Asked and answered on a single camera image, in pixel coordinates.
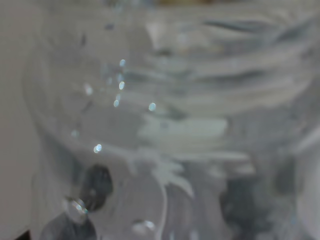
dark stone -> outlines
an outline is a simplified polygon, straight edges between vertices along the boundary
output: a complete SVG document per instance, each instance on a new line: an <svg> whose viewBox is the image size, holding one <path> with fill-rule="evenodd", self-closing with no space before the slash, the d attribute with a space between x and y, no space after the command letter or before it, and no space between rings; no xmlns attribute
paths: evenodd
<svg viewBox="0 0 320 240"><path fill-rule="evenodd" d="M237 229L236 240L254 240L258 233L268 232L272 225L267 220L269 211L258 208L254 201L255 177L232 179L227 183L227 192L220 197L224 220Z"/></svg>
<svg viewBox="0 0 320 240"><path fill-rule="evenodd" d="M43 228L39 240L97 240L97 234L89 219L76 224L63 213Z"/></svg>
<svg viewBox="0 0 320 240"><path fill-rule="evenodd" d="M113 190L109 169L102 165L94 165L85 173L79 198L84 202L85 208L92 212L102 208Z"/></svg>

clear glass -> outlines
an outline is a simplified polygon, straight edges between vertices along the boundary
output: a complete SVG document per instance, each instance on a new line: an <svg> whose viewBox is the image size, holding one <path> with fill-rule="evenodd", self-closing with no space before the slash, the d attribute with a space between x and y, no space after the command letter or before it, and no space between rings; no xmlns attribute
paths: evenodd
<svg viewBox="0 0 320 240"><path fill-rule="evenodd" d="M38 2L32 239L320 240L317 1Z"/></svg>

